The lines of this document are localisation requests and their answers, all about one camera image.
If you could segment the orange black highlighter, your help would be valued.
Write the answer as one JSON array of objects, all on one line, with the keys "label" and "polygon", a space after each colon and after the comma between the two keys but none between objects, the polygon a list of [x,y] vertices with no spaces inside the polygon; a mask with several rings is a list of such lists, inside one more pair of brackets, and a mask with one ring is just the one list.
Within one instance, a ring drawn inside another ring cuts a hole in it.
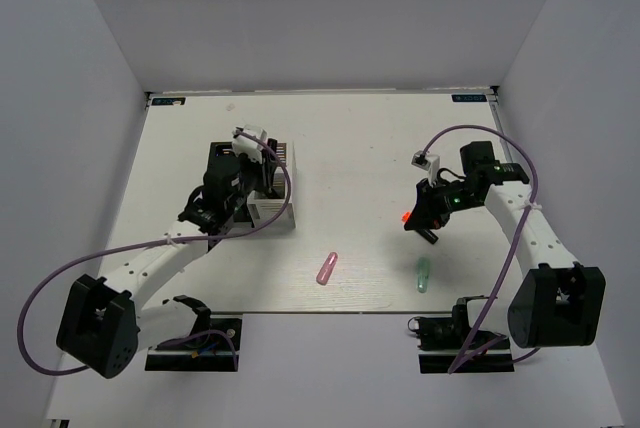
[{"label": "orange black highlighter", "polygon": [[[410,212],[407,211],[402,215],[402,222],[406,223],[408,221],[410,217]],[[428,243],[435,245],[437,243],[437,241],[439,240],[439,238],[430,230],[428,229],[420,229],[420,230],[416,230],[416,233],[421,236],[423,239],[425,239]]]}]

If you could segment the pink translucent small tube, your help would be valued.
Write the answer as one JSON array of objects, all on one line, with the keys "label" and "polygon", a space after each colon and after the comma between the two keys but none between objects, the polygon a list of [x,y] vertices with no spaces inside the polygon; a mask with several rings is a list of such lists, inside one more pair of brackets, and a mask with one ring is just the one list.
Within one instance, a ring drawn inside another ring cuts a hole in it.
[{"label": "pink translucent small tube", "polygon": [[320,270],[316,275],[316,282],[319,285],[325,286],[328,283],[337,261],[338,254],[336,252],[330,252],[327,255],[325,261],[323,262]]}]

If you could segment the pink black highlighter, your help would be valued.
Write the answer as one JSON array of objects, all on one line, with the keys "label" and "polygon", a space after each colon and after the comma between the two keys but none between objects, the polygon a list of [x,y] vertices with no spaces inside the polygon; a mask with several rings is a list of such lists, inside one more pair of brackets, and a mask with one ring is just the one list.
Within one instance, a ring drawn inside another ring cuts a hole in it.
[{"label": "pink black highlighter", "polygon": [[274,186],[274,180],[275,180],[275,172],[276,169],[278,168],[278,164],[277,164],[277,140],[274,138],[269,138],[267,140],[267,146],[269,147],[270,151],[268,152],[269,155],[269,161],[268,161],[268,166],[266,168],[266,173],[267,173],[267,197],[269,199],[278,199],[279,198],[279,194],[275,189]]}]

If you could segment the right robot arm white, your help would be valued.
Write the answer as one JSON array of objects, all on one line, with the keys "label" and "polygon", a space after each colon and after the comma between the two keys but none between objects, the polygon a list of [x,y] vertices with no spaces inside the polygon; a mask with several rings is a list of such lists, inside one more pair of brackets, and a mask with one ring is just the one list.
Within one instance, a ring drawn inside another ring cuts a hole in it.
[{"label": "right robot arm white", "polygon": [[407,231],[438,230],[455,212],[484,207],[516,247],[523,281],[506,311],[506,325],[521,348],[588,346],[596,337],[605,291],[597,267],[581,264],[560,242],[531,201],[532,182],[517,163],[495,158],[489,141],[460,150],[462,176],[442,178],[436,155],[414,154],[427,176],[416,186]]}]

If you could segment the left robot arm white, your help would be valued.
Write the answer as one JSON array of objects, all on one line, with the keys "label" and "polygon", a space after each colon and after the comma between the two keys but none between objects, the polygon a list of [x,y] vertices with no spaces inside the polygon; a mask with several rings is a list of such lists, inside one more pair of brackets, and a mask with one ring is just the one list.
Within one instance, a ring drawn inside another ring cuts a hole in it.
[{"label": "left robot arm white", "polygon": [[131,246],[135,257],[108,276],[82,275],[74,281],[57,347],[84,368],[111,379],[147,348],[228,341],[225,331],[212,327],[211,309],[196,298],[175,295],[157,306],[149,302],[188,265],[221,241],[236,237],[234,223],[247,214],[252,195],[289,202],[291,178],[285,176],[282,193],[274,185],[276,174],[286,171],[273,138],[212,144],[202,184],[189,195],[163,238]]}]

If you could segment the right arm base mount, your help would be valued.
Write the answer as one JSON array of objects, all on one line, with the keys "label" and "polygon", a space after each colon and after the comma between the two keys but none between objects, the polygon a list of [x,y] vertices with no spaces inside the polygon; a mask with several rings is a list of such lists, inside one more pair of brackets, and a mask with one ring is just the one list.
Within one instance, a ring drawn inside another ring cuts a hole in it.
[{"label": "right arm base mount", "polygon": [[[472,302],[484,304],[484,297],[459,298],[450,313],[415,316],[407,322],[410,334],[418,340],[421,374],[446,374],[467,334],[471,331],[469,311]],[[514,372],[510,342],[503,339],[456,370],[456,374]]]}]

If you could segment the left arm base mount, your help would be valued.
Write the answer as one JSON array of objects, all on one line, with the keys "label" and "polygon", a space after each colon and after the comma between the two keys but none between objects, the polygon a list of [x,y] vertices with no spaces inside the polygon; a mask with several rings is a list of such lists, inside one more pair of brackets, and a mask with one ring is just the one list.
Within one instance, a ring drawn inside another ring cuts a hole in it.
[{"label": "left arm base mount", "polygon": [[232,373],[239,367],[242,316],[211,317],[210,330],[224,332],[231,340],[236,356],[233,356],[226,339],[219,334],[209,334],[175,347],[151,349],[145,359],[146,372],[175,373]]}]

